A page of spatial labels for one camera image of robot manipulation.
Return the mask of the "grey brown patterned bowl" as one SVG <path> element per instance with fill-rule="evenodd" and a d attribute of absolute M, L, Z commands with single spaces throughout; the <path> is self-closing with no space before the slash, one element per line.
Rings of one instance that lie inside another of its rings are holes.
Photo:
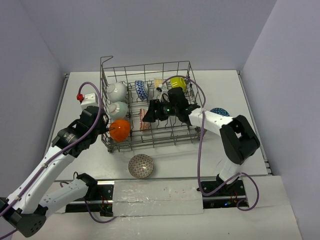
<path fill-rule="evenodd" d="M 148 178 L 154 171 L 154 161 L 146 154 L 133 156 L 128 163 L 129 173 L 136 179 Z"/>

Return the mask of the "blue zigzag patterned bowl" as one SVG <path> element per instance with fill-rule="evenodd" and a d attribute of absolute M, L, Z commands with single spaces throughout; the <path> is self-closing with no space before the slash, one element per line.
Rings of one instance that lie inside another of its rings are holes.
<path fill-rule="evenodd" d="M 149 97 L 149 87 L 146 81 L 136 80 L 134 82 L 135 91 L 141 101 L 147 100 Z"/>

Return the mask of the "teal patterned bowl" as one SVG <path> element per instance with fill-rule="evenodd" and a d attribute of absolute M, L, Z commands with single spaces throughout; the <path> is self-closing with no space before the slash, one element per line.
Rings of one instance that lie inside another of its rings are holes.
<path fill-rule="evenodd" d="M 128 105 L 122 101 L 111 103 L 108 112 L 112 120 L 124 119 L 128 112 Z"/>

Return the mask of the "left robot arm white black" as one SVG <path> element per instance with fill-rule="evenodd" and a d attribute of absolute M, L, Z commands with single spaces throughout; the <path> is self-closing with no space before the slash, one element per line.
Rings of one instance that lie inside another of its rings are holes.
<path fill-rule="evenodd" d="M 0 216 L 24 237 L 36 234 L 53 213 L 74 200 L 90 200 L 97 195 L 98 182 L 86 173 L 55 192 L 48 194 L 47 190 L 82 151 L 107 132 L 106 117 L 97 106 L 83 109 L 78 119 L 57 133 L 42 161 L 21 186 L 0 199 Z"/>

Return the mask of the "white bowl yellow flower pattern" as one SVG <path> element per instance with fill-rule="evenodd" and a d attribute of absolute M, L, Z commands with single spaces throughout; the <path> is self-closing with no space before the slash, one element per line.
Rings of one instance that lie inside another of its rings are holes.
<path fill-rule="evenodd" d="M 164 88 L 167 88 L 167 84 L 165 83 L 165 81 L 161 78 L 155 78 L 153 80 L 153 83 L 154 83 L 154 87 L 157 89 L 157 88 L 160 88 L 160 89 L 164 89 Z"/>

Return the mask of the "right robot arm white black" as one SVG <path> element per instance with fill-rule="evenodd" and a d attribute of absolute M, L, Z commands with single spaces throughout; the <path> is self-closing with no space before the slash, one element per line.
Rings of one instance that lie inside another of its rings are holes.
<path fill-rule="evenodd" d="M 196 103 L 189 103 L 182 88 L 172 88 L 167 92 L 167 100 L 152 99 L 143 122 L 154 123 L 175 116 L 188 126 L 200 128 L 197 157 L 197 180 L 201 184 L 201 157 L 205 131 L 220 136 L 227 160 L 216 176 L 217 190 L 229 195 L 234 189 L 234 182 L 241 176 L 241 166 L 251 157 L 261 143 L 243 115 L 224 116 L 208 111 Z"/>

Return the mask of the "orange geometric patterned bowl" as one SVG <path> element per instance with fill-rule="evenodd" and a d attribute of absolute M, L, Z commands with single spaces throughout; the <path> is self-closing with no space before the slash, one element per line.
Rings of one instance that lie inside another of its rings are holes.
<path fill-rule="evenodd" d="M 125 119 L 117 119 L 109 126 L 109 135 L 117 143 L 123 142 L 130 134 L 130 123 Z"/>

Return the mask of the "blue triangle patterned bowl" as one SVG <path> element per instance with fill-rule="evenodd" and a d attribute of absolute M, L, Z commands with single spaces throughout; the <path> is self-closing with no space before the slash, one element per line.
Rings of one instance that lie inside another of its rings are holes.
<path fill-rule="evenodd" d="M 218 114 L 218 115 L 221 115 L 221 116 L 225 116 L 225 117 L 229 117 L 230 116 L 230 114 L 225 109 L 220 108 L 220 107 L 212 108 L 210 110 L 210 112 Z"/>

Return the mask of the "grey wire dish rack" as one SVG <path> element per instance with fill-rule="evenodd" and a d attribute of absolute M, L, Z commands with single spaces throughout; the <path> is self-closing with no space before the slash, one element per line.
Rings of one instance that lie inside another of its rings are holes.
<path fill-rule="evenodd" d="M 101 141 L 108 152 L 154 148 L 195 142 L 200 128 L 177 116 L 178 107 L 190 110 L 200 106 L 202 98 L 190 61 L 169 61 L 127 66 L 109 66 L 111 56 L 100 58 L 100 92 L 103 107 L 112 114 L 111 88 L 116 84 L 126 87 L 122 100 L 127 106 L 125 120 L 130 130 L 126 139 L 117 142 L 110 132 Z"/>

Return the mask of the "plain white bowl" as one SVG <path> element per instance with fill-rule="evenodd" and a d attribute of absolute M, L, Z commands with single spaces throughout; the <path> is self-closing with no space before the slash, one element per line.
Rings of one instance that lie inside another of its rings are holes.
<path fill-rule="evenodd" d="M 127 87 L 122 82 L 110 84 L 106 89 L 107 97 L 114 102 L 122 102 L 127 95 Z"/>

